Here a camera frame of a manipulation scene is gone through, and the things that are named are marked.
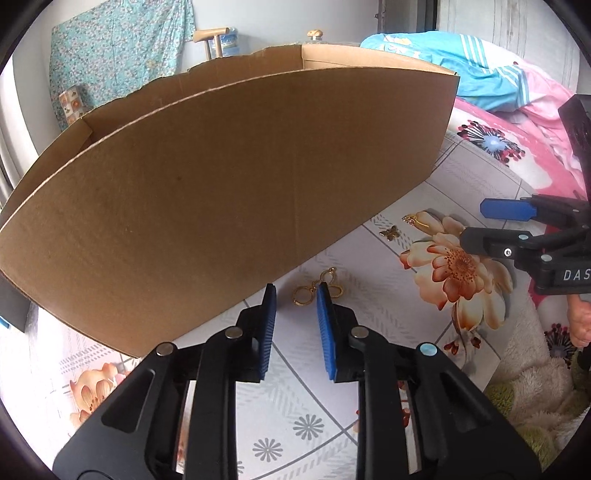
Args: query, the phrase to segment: blue gripper pad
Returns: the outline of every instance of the blue gripper pad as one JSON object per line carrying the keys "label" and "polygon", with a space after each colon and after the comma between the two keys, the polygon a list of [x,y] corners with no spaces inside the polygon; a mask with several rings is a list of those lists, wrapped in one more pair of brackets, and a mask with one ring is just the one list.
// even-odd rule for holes
{"label": "blue gripper pad", "polygon": [[485,218],[527,222],[538,215],[538,210],[526,200],[484,199],[480,212]]}
{"label": "blue gripper pad", "polygon": [[273,330],[275,329],[275,315],[277,314],[277,290],[275,285],[267,284],[261,304],[262,331],[259,338],[259,374],[261,380],[269,370]]}
{"label": "blue gripper pad", "polygon": [[323,288],[319,288],[316,294],[316,311],[318,313],[318,326],[320,327],[320,340],[322,342],[322,351],[324,353],[324,366],[330,380],[336,378],[336,353],[335,337],[330,326],[328,302],[332,302],[330,297],[327,299]]}

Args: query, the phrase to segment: cardboard flap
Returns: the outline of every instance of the cardboard flap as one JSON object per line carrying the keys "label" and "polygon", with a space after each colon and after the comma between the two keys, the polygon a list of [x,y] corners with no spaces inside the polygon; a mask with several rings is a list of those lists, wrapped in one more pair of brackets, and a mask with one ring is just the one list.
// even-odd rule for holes
{"label": "cardboard flap", "polygon": [[168,105],[40,186],[0,230],[2,271],[71,327],[143,355],[427,178],[456,88],[416,70],[302,70]]}
{"label": "cardboard flap", "polygon": [[349,47],[331,44],[304,44],[301,46],[301,58],[305,69],[328,67],[390,67],[397,69],[422,70],[444,75],[455,75],[455,72],[434,65],[424,60],[414,59],[379,50]]}
{"label": "cardboard flap", "polygon": [[41,183],[79,152],[133,120],[212,88],[302,68],[301,45],[268,47],[251,55],[201,63],[186,73],[156,79],[127,97],[95,108],[68,127],[39,156],[0,212],[0,226]]}
{"label": "cardboard flap", "polygon": [[59,141],[53,142],[46,148],[8,197],[6,205],[0,211],[0,227],[39,185],[64,166],[69,159],[90,145],[91,135],[92,129],[84,119],[80,118],[60,135]]}

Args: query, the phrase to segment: human hand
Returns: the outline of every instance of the human hand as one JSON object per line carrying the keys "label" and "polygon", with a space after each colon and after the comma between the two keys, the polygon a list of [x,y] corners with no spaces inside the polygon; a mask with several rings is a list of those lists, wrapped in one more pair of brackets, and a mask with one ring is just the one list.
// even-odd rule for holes
{"label": "human hand", "polygon": [[578,295],[567,295],[567,301],[570,341],[575,347],[586,347],[591,342],[591,303]]}

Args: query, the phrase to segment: light blue button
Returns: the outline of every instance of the light blue button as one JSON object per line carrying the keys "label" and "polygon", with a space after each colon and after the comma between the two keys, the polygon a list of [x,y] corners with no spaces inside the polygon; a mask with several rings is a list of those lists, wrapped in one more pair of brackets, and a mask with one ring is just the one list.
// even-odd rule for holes
{"label": "light blue button", "polygon": [[437,347],[432,343],[424,343],[419,347],[421,353],[425,356],[435,356],[437,355]]}

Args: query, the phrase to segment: hanging fabric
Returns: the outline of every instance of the hanging fabric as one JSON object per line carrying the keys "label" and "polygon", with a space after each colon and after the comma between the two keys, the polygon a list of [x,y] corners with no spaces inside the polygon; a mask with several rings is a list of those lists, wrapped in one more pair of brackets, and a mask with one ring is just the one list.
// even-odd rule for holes
{"label": "hanging fabric", "polygon": [[77,86],[95,108],[172,75],[194,31],[191,0],[107,0],[54,27],[49,84],[60,128],[62,92]]}

